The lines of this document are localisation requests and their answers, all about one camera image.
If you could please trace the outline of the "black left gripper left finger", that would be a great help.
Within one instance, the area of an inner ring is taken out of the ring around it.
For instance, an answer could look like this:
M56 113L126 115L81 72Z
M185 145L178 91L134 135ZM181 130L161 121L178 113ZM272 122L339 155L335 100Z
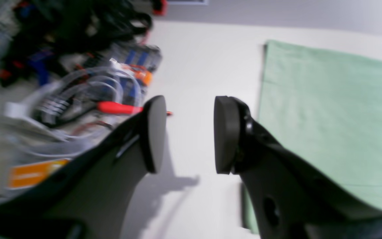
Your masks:
M118 239L132 195L159 172L166 101L148 100L93 149L0 204L2 239Z

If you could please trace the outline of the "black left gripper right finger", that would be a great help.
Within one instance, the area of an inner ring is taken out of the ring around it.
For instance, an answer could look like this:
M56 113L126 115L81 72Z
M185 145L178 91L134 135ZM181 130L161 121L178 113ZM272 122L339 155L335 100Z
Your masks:
M286 149L236 97L214 99L218 174L239 175L262 239L382 239L382 210Z

